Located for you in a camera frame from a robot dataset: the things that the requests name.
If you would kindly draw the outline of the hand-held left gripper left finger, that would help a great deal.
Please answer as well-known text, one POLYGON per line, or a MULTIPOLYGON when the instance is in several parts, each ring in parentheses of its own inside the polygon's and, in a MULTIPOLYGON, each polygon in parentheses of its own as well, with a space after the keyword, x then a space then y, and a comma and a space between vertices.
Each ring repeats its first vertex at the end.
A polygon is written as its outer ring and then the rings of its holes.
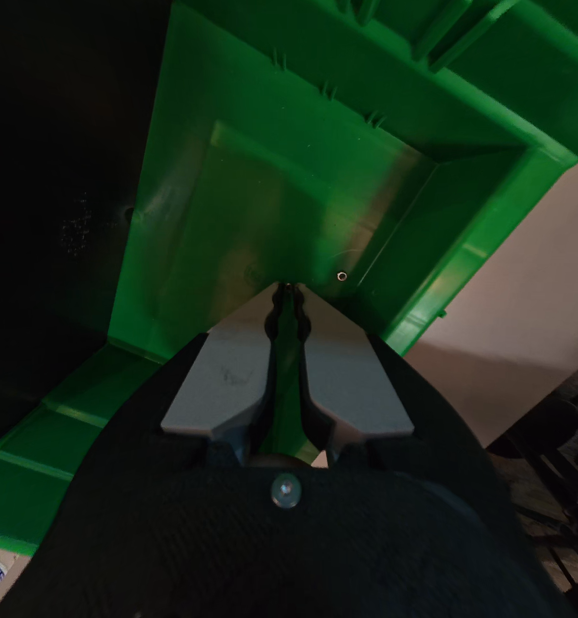
POLYGON ((274 283, 208 330, 161 429, 231 446, 241 465, 274 419, 278 321, 285 284, 274 283))

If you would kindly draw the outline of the black bin divider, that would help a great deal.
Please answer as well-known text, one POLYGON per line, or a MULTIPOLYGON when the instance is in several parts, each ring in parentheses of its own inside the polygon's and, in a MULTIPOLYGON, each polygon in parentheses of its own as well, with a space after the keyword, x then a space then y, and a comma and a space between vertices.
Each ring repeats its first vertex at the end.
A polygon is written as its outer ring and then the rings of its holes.
POLYGON ((171 1, 0 1, 0 439, 107 341, 171 1))

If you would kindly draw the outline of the black chair base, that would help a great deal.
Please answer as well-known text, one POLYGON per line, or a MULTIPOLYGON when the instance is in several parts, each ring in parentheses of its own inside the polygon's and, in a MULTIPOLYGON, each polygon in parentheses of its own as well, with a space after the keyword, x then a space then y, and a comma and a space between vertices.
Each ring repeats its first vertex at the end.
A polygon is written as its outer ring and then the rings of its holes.
POLYGON ((539 560, 578 613, 578 395, 543 399, 486 451, 539 560))

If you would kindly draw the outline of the green plastic bin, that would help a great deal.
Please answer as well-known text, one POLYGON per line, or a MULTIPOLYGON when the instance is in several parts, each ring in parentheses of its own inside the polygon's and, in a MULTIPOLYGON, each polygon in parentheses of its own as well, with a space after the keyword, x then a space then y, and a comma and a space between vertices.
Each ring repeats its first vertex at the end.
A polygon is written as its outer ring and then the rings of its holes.
POLYGON ((196 334, 300 282, 405 353, 578 164, 578 1, 171 2, 107 341, 0 439, 16 554, 196 334))

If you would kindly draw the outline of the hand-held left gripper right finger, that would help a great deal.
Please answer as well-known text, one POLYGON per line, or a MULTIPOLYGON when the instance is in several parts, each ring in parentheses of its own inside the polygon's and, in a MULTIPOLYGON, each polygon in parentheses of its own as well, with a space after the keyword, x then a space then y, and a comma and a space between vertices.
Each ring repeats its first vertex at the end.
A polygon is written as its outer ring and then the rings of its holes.
POLYGON ((291 293, 301 426, 326 467, 347 447, 412 437, 414 424, 365 330, 305 285, 291 293))

